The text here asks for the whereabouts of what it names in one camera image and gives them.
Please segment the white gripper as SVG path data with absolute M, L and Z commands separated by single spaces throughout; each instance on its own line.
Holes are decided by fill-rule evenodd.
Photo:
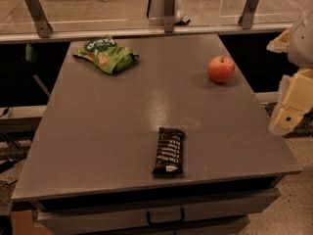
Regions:
M 299 69 L 293 76 L 283 75 L 279 84 L 278 102 L 269 123 L 275 135 L 292 132 L 313 109 L 313 7 L 307 7 L 294 22 L 266 47 L 270 52 L 287 53 Z

